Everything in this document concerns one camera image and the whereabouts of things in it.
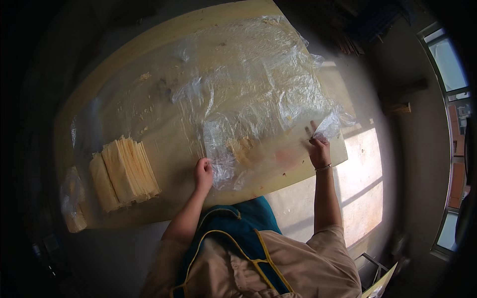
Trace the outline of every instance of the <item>floor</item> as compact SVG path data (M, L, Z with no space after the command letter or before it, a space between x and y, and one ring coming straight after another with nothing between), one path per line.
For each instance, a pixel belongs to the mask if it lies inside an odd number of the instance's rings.
M379 257L391 236L396 211L396 166L389 123L379 105L366 56L356 57L326 46L299 16L282 8L306 38L310 53L327 63L321 72L335 79L324 88L349 97L356 125L342 129L348 160L333 168L342 209L344 237L352 258L362 252ZM307 241L313 234L315 178L266 195L283 234ZM101 297L137 297L156 245L168 222L118 230L69 234L63 245L78 275ZM364 266L361 259L358 268Z

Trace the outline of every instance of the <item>plastic bag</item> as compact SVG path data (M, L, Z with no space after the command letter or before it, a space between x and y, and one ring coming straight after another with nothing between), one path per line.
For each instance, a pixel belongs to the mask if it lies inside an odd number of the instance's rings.
M61 211L68 230L77 233L87 226L81 211L80 203L84 202L84 187L76 167L66 171L63 184L60 186Z
M144 142L163 189L202 156L213 160L217 190L240 190L293 167L310 120L322 123L327 138L351 122L321 92L322 62L283 16L212 26L150 51L113 76L72 123L87 191L91 154L121 135Z

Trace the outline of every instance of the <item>beige shirt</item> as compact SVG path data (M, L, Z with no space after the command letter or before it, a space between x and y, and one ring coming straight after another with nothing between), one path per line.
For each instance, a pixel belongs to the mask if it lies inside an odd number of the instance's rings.
M253 264L206 238L187 281L189 297L350 297L361 296L358 270L348 255L343 228L328 226L307 243L273 231L260 231L270 257L293 293L270 289ZM171 240L161 241L141 297L169 297L186 251Z

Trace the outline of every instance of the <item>window frame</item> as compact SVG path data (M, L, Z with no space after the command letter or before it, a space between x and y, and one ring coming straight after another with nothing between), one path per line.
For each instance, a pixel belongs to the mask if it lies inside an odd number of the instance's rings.
M444 105L446 107L447 122L449 124L449 145L450 145L450 148L451 148L451 150L450 150L451 160L450 160L450 172L449 172L449 185L448 185L448 188L447 188L446 205L445 205L445 208L443 210L441 224L440 224L439 229L437 231L437 234L435 236L435 240L434 240L434 243L432 245L431 252L436 251L436 252L439 252L440 254L444 254L444 255L450 257L454 254L454 252L450 249L447 249L445 247L442 247L442 246L438 245L437 242L439 241L442 230L444 228L444 224L445 224L446 219L447 219L447 214L449 212L454 212L454 213L459 214L459 211L460 211L459 209L450 207L449 206L449 201L450 201L450 192L451 192L451 186L452 186L451 184L452 184L452 177L453 177L453 164L454 163L464 163L464 157L463 156L454 156L453 136L452 136L452 129L450 127L451 120L450 120L450 115L449 115L448 108L449 108L449 106L460 106L462 104L470 103L472 101L473 94L471 93L470 96L467 97L467 98L456 99L456 100L452 100L452 101L449 100L449 96L456 95L456 94L463 93L463 92L470 92L471 90L470 90L469 86L466 86L466 87L463 87L463 88L454 89L454 90L451 90L451 91L446 91L446 87L444 85L444 80L442 79L441 72L440 72L439 67L438 67L438 65L437 65L437 63L436 63L436 61L435 61L435 59L434 59L434 57L433 57L433 55L432 55L432 53L429 49L429 46L432 46L432 45L434 45L434 44L436 44L436 43L438 43L438 42L440 42L440 41L442 41L446 38L449 38L449 36L448 36L447 33L444 32L444 34L434 38L429 43L427 43L424 40L424 37L427 37L428 35L436 32L437 30L439 30L441 28L442 28L442 26L439 23L435 22L432 25L430 25L427 28L420 31L417 34L417 37L418 37L418 40L421 42L421 45L422 45L424 51L427 54L429 62L431 63L432 68L434 69L434 73L436 74L436 78L437 78L437 81L439 83L439 88L441 89L442 97L443 97L443 100L444 100ZM463 185L466 185L466 184L467 184L467 177L464 176Z

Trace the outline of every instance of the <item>person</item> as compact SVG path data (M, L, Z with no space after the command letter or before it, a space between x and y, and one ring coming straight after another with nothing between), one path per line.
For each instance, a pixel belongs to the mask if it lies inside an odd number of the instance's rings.
M311 127L316 131L316 124ZM159 243L141 297L360 297L334 190L330 144L310 137L316 172L314 234L283 236L264 197L214 206L201 216L212 167L201 158L196 188Z

